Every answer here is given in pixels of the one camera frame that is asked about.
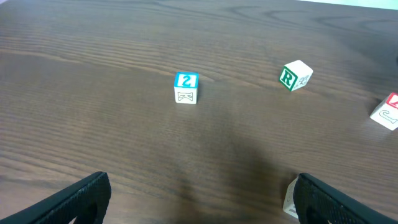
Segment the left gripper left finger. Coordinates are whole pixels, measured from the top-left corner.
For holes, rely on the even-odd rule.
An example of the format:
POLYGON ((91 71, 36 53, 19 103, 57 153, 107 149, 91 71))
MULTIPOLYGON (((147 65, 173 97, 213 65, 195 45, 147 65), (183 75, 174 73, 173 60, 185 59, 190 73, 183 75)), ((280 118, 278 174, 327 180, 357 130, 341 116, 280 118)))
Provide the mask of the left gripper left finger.
POLYGON ((1 224, 102 224, 110 198, 108 175, 99 171, 2 219, 1 224))

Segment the red letter A block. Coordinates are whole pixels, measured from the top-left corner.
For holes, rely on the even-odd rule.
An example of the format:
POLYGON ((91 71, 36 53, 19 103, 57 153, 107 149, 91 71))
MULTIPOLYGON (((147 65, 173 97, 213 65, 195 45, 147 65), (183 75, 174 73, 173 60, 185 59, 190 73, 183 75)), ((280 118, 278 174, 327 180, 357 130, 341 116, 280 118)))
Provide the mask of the red letter A block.
POLYGON ((392 92, 376 106, 370 118, 393 131, 397 129, 397 112, 397 93, 392 92))

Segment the blue number 2 block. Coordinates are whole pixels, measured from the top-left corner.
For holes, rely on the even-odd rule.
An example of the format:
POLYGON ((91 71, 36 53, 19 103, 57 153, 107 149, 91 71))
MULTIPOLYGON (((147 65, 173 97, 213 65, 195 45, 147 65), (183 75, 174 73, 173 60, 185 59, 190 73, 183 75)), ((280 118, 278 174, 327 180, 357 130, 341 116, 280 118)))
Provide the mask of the blue number 2 block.
POLYGON ((175 101, 196 104, 198 98, 198 73, 177 72, 174 81, 175 101))

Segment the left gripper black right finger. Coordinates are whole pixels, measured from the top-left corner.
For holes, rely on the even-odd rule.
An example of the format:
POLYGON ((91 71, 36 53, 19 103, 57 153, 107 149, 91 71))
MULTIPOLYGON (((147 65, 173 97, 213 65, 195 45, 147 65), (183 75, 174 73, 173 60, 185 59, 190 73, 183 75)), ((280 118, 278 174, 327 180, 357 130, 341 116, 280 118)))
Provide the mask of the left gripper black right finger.
POLYGON ((293 191, 301 224, 397 224, 308 173, 301 173, 293 191))

